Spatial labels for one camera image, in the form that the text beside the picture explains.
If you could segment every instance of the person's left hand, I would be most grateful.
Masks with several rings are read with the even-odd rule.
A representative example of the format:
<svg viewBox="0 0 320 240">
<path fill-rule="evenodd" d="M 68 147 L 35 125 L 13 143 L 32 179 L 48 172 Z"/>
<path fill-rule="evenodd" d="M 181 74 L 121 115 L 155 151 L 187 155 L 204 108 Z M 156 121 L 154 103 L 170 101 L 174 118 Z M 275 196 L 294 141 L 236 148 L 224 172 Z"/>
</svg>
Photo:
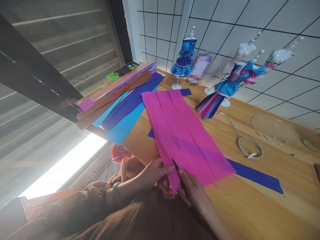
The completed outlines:
<svg viewBox="0 0 320 240">
<path fill-rule="evenodd" d="M 137 176 L 144 191 L 150 190 L 159 179 L 172 172 L 174 166 L 163 166 L 161 158 L 153 159 Z"/>
</svg>

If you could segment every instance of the person's right hand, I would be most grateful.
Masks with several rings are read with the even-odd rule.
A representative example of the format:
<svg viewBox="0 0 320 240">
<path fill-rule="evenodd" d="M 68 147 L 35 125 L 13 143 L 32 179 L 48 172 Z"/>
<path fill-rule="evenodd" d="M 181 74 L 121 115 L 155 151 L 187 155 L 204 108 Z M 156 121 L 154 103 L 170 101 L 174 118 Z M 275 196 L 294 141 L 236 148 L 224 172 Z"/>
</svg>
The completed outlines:
<svg viewBox="0 0 320 240">
<path fill-rule="evenodd" d="M 204 191 L 202 185 L 196 176 L 191 175 L 190 173 L 183 171 L 182 169 L 178 170 L 179 176 L 186 186 L 188 197 L 186 197 L 185 192 L 182 188 L 178 189 L 178 192 L 182 200 L 190 206 L 190 203 L 198 210 L 198 212 L 203 215 L 209 210 L 214 209 L 208 195 Z"/>
</svg>

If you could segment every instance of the bow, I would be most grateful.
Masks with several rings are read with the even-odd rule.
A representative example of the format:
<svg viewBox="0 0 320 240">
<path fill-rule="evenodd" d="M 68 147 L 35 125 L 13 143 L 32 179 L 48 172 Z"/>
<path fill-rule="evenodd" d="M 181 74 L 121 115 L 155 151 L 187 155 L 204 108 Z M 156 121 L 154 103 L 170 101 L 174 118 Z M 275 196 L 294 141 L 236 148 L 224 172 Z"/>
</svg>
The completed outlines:
<svg viewBox="0 0 320 240">
<path fill-rule="evenodd" d="M 260 75 L 264 72 L 264 70 L 265 70 L 265 67 L 261 67 L 261 68 L 258 68 L 258 69 L 254 69 L 253 66 L 254 66 L 254 63 L 253 63 L 253 62 L 248 63 L 248 64 L 244 67 L 244 69 L 242 70 L 242 73 L 241 73 L 241 74 L 251 73 L 248 78 L 257 78 L 257 77 L 260 76 Z"/>
<path fill-rule="evenodd" d="M 180 58 L 187 56 L 187 51 L 180 52 Z"/>
</svg>

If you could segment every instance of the dress form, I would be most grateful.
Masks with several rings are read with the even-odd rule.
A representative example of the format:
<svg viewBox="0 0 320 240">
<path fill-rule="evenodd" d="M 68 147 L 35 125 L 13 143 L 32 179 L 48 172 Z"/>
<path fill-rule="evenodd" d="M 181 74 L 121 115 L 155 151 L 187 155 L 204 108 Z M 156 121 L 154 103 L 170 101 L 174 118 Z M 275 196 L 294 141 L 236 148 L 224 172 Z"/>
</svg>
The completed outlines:
<svg viewBox="0 0 320 240">
<path fill-rule="evenodd" d="M 263 74 L 261 74 L 258 79 L 263 79 L 268 72 L 271 69 L 276 68 L 280 64 L 284 63 L 286 60 L 289 58 L 292 58 L 294 54 L 292 53 L 292 49 L 297 45 L 299 41 L 303 40 L 303 37 L 300 37 L 295 43 L 289 45 L 288 47 L 285 47 L 280 50 L 273 50 L 266 62 L 264 63 L 264 66 L 266 67 L 266 70 L 264 71 Z"/>
<path fill-rule="evenodd" d="M 261 32 L 258 32 L 257 35 L 254 37 L 254 39 L 251 39 L 247 43 L 241 43 L 239 44 L 236 53 L 233 56 L 233 59 L 231 59 L 229 62 L 227 62 L 224 67 L 221 70 L 221 76 L 220 78 L 216 81 L 216 83 L 220 82 L 222 79 L 222 75 L 229 75 L 234 67 L 238 62 L 240 62 L 244 57 L 248 56 L 252 51 L 256 50 L 256 46 L 254 45 L 254 42 L 256 41 L 257 37 L 261 34 Z M 210 95 L 214 92 L 213 87 L 211 88 L 206 88 L 204 92 L 207 95 Z"/>
<path fill-rule="evenodd" d="M 195 26 L 192 27 L 192 32 L 189 34 L 188 37 L 184 38 L 183 40 L 194 40 L 196 41 L 197 39 L 195 37 L 193 37 L 193 34 L 194 34 L 194 29 L 195 29 Z M 181 89 L 181 85 L 179 84 L 179 78 L 177 80 L 177 83 L 176 84 L 173 84 L 171 86 L 172 89 Z"/>
<path fill-rule="evenodd" d="M 258 60 L 259 57 L 260 57 L 260 54 L 262 54 L 262 53 L 264 53 L 264 50 L 261 50 L 261 51 L 259 52 L 259 54 L 258 54 L 257 56 L 255 56 L 254 59 L 250 59 L 250 60 L 248 61 L 248 63 L 250 63 L 250 62 L 256 63 L 257 60 Z M 259 67 L 256 66 L 256 65 L 253 65 L 253 68 L 254 68 L 254 69 L 258 69 Z M 251 79 L 251 78 L 248 78 L 247 81 L 248 81 L 248 82 L 253 82 L 254 80 Z M 245 87 L 245 86 L 248 85 L 248 84 L 249 84 L 249 83 L 243 83 L 243 84 L 239 87 L 239 89 L 235 92 L 235 94 L 236 94 L 237 92 L 239 92 L 239 90 L 240 90 L 241 88 Z M 223 106 L 223 107 L 229 107 L 229 106 L 231 105 L 229 99 L 232 98 L 233 96 L 234 96 L 234 95 L 232 95 L 231 97 L 223 100 L 223 102 L 221 103 L 221 106 Z"/>
</svg>

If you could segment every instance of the wooden table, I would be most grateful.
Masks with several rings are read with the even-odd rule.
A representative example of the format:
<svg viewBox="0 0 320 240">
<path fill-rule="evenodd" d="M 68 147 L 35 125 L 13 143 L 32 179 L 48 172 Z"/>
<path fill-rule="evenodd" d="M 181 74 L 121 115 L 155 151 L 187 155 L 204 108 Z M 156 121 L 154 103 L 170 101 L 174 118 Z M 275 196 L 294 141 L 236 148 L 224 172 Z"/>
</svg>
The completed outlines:
<svg viewBox="0 0 320 240">
<path fill-rule="evenodd" d="M 171 85 L 176 83 L 176 78 L 166 74 L 157 90 L 171 89 Z M 192 95 L 185 97 L 185 100 L 196 113 L 195 106 L 206 96 L 203 92 L 205 87 L 190 86 L 184 79 L 180 80 L 180 85 L 190 88 Z M 196 115 L 227 158 L 278 178 L 284 190 L 284 195 L 281 195 L 238 175 L 207 186 L 207 194 L 233 237 L 255 240 L 320 239 L 320 183 L 313 166 L 320 163 L 320 154 L 302 144 L 286 149 L 267 144 L 253 130 L 251 118 L 257 114 L 274 115 L 236 99 L 230 102 L 230 107 L 220 107 L 218 112 L 223 111 L 232 119 L 241 136 L 253 138 L 262 146 L 263 158 L 250 160 L 241 154 L 233 130 L 223 130 L 230 126 L 221 114 L 206 120 Z M 299 131 L 310 131 L 293 125 Z M 159 156 L 155 139 L 148 137 L 150 129 L 151 123 L 144 110 L 123 144 L 145 165 Z"/>
</svg>

